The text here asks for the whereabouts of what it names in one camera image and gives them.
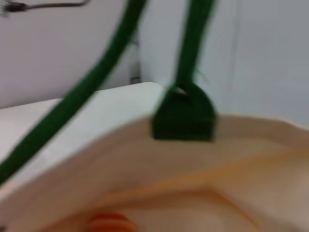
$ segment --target white table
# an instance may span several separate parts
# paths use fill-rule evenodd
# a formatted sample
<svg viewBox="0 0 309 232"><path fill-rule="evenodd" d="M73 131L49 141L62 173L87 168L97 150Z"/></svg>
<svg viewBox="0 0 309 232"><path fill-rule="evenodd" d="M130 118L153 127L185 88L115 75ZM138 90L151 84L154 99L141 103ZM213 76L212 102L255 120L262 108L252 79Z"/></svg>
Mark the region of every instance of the white table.
<svg viewBox="0 0 309 232"><path fill-rule="evenodd" d="M163 88L155 83L98 91L86 107L13 179L28 181L101 135L151 114L162 93ZM5 158L58 101L42 101L0 110L0 159Z"/></svg>

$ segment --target white wall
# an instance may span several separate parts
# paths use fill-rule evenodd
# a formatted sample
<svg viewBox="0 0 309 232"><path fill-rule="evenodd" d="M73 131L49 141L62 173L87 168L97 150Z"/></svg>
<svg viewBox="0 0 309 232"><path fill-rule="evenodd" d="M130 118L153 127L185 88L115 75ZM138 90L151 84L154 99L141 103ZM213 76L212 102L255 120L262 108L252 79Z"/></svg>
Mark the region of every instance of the white wall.
<svg viewBox="0 0 309 232"><path fill-rule="evenodd" d="M0 18L0 108L67 92L100 57L124 2L93 0L83 8L33 10ZM129 56L104 87L128 83Z"/></svg>
<svg viewBox="0 0 309 232"><path fill-rule="evenodd" d="M141 27L142 75L174 75L187 0L153 0ZM222 112L309 125L309 1L220 0L198 83Z"/></svg>
<svg viewBox="0 0 309 232"><path fill-rule="evenodd" d="M307 0L244 1L233 112L309 125L308 11Z"/></svg>

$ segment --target cable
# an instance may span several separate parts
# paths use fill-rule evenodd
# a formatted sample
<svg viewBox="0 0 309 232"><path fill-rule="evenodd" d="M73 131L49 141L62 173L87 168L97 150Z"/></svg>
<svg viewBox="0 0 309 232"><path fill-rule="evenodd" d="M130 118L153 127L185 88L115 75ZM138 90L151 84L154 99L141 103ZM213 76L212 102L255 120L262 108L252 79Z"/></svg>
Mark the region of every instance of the cable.
<svg viewBox="0 0 309 232"><path fill-rule="evenodd" d="M91 0L84 0L82 2L76 3L46 3L46 4L36 4L36 5L27 5L22 2L8 1L4 10L10 13L16 12L25 12L33 9L42 9L42 8L58 8L58 7L81 7L87 5Z"/></svg>
<svg viewBox="0 0 309 232"><path fill-rule="evenodd" d="M47 3L47 4L36 4L28 5L26 10L41 9L41 8L55 8L55 7L80 7L85 6L91 0L84 0L76 3Z"/></svg>

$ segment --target green strap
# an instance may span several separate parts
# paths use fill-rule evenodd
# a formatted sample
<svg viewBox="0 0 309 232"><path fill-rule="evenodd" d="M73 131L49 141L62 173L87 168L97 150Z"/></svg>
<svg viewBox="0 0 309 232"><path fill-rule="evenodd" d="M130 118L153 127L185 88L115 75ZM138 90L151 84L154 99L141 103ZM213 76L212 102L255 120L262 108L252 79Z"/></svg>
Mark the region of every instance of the green strap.
<svg viewBox="0 0 309 232"><path fill-rule="evenodd" d="M147 0L129 0L103 58L91 72L15 147L0 165L0 185L27 163L87 102L113 70L137 27Z"/></svg>
<svg viewBox="0 0 309 232"><path fill-rule="evenodd" d="M175 83L153 118L153 136L162 140L213 139L216 113L193 82L205 25L216 0L191 0Z"/></svg>

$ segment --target green fabric tab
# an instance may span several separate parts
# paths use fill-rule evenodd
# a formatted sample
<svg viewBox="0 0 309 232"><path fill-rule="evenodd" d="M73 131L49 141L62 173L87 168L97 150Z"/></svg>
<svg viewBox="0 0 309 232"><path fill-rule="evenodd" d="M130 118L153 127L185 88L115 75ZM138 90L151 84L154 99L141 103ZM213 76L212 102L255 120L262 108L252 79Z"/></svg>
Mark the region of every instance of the green fabric tab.
<svg viewBox="0 0 309 232"><path fill-rule="evenodd" d="M191 0L175 84L153 118L155 139L213 139L215 109L203 90L194 84L193 77L205 25L210 21L215 2Z"/></svg>
<svg viewBox="0 0 309 232"><path fill-rule="evenodd" d="M92 71L15 147L0 165L0 185L27 163L89 100L111 73L135 32L147 0L129 0L108 50Z"/></svg>

